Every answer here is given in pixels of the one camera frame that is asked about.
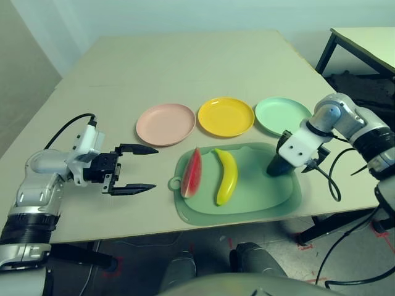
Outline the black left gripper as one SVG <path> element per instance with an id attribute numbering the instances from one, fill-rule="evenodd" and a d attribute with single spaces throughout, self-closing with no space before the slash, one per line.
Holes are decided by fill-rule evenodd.
<path id="1" fill-rule="evenodd" d="M 115 187 L 115 183 L 119 180 L 121 164 L 118 160 L 123 153 L 149 155 L 158 153 L 157 149 L 142 144 L 120 144 L 114 150 L 95 157 L 90 167 L 83 169 L 83 179 L 102 184 L 102 192 L 112 196 L 135 195 L 156 187 L 155 184 L 127 184 L 124 187 Z"/>

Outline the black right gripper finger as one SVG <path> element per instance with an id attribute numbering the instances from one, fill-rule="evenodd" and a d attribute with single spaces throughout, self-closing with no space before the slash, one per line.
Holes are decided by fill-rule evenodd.
<path id="1" fill-rule="evenodd" d="M 317 150 L 317 153 L 318 153 L 318 158 L 314 158 L 310 162 L 310 167 L 312 167 L 312 168 L 319 167 L 320 164 L 330 154 L 330 150 L 328 150 L 326 147 L 319 147 L 318 150 Z"/>
<path id="2" fill-rule="evenodd" d="M 278 147 L 281 147 L 292 135 L 292 132 L 285 130 L 279 138 Z"/>

